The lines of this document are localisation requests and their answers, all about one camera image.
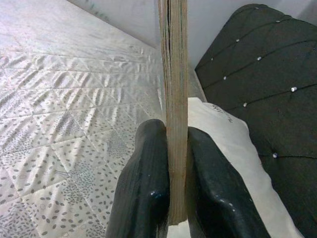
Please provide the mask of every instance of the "black tufted headboard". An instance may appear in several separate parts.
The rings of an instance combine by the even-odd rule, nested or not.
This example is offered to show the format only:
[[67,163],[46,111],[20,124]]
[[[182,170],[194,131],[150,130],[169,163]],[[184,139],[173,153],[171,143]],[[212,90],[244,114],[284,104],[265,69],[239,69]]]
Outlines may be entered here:
[[295,225],[317,237],[317,27],[266,5],[246,5],[196,73],[208,102],[248,124]]

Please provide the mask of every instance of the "white wall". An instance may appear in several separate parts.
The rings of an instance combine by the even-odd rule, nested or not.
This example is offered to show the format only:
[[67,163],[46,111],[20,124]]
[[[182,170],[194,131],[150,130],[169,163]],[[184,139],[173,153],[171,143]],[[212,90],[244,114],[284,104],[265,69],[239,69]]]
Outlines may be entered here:
[[[153,47],[159,45],[158,0],[69,1]],[[230,15],[249,3],[263,3],[296,18],[317,22],[317,0],[188,0],[188,51],[192,67]]]

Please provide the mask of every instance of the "white pillow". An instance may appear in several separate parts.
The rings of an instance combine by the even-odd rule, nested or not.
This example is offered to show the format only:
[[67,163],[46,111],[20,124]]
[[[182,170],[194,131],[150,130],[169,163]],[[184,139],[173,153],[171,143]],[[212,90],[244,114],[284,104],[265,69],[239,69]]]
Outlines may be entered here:
[[202,103],[198,98],[189,98],[188,126],[206,132],[238,171],[272,238],[303,237],[274,191],[244,121],[214,104]]

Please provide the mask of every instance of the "quilted mattress cover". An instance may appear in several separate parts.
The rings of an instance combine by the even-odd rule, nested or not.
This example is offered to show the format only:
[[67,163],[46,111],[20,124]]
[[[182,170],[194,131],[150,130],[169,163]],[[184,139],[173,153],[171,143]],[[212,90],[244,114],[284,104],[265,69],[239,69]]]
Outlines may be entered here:
[[65,0],[0,1],[0,237],[105,237],[135,131],[162,119],[160,72]]

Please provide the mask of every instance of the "mattress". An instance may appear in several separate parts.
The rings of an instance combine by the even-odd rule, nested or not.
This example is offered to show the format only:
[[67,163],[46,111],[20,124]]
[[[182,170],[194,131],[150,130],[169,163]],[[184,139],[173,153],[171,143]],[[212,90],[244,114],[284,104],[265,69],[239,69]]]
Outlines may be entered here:
[[105,237],[159,51],[65,0],[0,1],[0,237]]

